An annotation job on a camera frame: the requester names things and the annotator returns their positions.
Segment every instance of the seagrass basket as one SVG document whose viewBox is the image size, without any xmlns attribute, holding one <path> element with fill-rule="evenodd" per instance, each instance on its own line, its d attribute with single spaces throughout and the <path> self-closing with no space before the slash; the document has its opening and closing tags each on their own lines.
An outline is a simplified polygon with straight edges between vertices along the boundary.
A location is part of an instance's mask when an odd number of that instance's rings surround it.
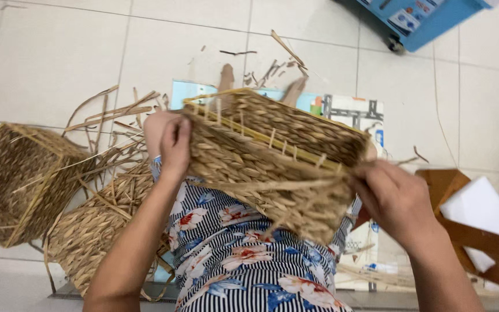
<svg viewBox="0 0 499 312">
<path fill-rule="evenodd" d="M 57 133 L 20 124 L 0 125 L 0 245 L 42 236 L 80 187 L 69 178 L 90 170 L 87 159 Z"/>
<path fill-rule="evenodd" d="M 208 98 L 228 105 L 217 114 Z M 184 101 L 194 124 L 190 173 L 303 238 L 328 244 L 354 193 L 349 170 L 365 155 L 369 135 L 261 96 L 235 89 Z"/>
<path fill-rule="evenodd" d="M 49 256 L 46 260 L 59 263 L 82 296 L 86 294 L 99 263 L 152 186 L 148 162 L 143 161 L 128 172 L 118 174 L 78 208 L 59 216 L 49 229 L 44 247 Z M 161 259 L 170 250 L 168 237 L 168 233 L 163 233 L 154 267 L 161 265 L 174 277 L 173 268 Z"/>
</svg>

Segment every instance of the hand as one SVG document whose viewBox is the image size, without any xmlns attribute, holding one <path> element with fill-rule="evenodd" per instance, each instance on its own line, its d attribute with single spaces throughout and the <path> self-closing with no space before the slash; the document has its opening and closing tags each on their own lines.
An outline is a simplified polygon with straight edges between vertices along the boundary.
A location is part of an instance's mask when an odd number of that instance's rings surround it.
<svg viewBox="0 0 499 312">
<path fill-rule="evenodd" d="M 369 215 L 408 253 L 445 232 L 434 217 L 422 178 L 376 160 L 356 168 L 351 184 Z"/>
<path fill-rule="evenodd" d="M 192 123 L 181 116 L 170 120 L 161 139 L 161 177 L 182 181 L 190 164 L 190 137 Z"/>
</svg>

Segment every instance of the person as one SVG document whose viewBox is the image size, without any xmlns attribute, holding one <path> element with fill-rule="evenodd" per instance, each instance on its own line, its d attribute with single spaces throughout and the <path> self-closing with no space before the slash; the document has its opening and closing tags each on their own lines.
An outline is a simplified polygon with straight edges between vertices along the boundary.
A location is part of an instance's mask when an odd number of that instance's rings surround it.
<svg viewBox="0 0 499 312">
<path fill-rule="evenodd" d="M 350 311 L 334 296 L 333 274 L 353 226 L 344 218 L 329 246 L 276 230 L 249 205 L 188 184 L 191 124 L 160 112 L 144 122 L 155 185 L 103 259 L 84 311 L 139 310 L 142 284 L 169 228 L 177 311 Z M 408 253 L 421 311 L 482 311 L 450 238 L 436 221 L 425 181 L 376 160 L 351 185 L 369 215 Z"/>
</svg>

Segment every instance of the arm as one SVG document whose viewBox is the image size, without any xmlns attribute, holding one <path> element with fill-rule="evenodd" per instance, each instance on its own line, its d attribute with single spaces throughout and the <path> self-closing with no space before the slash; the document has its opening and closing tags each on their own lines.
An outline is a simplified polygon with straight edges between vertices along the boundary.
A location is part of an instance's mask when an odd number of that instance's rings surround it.
<svg viewBox="0 0 499 312">
<path fill-rule="evenodd" d="M 484 311 L 420 177 L 377 160 L 352 185 L 371 217 L 409 254 L 421 311 Z"/>
<path fill-rule="evenodd" d="M 84 311 L 139 311 L 140 290 L 190 160 L 190 132 L 186 118 L 167 124 L 159 180 L 101 261 L 87 291 Z"/>
</svg>

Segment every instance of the floral dress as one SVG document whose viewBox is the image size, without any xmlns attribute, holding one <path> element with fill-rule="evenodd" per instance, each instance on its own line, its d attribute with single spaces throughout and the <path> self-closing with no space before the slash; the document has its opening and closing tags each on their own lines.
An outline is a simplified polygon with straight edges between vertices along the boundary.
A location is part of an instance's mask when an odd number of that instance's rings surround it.
<svg viewBox="0 0 499 312">
<path fill-rule="evenodd" d="M 160 166 L 156 157 L 155 180 Z M 360 208 L 357 199 L 351 214 Z M 267 217 L 219 190 L 184 181 L 168 226 L 180 289 L 176 310 L 351 311 L 333 294 L 336 263 L 353 224 L 345 217 L 329 246 L 281 229 L 263 238 L 271 226 Z"/>
</svg>

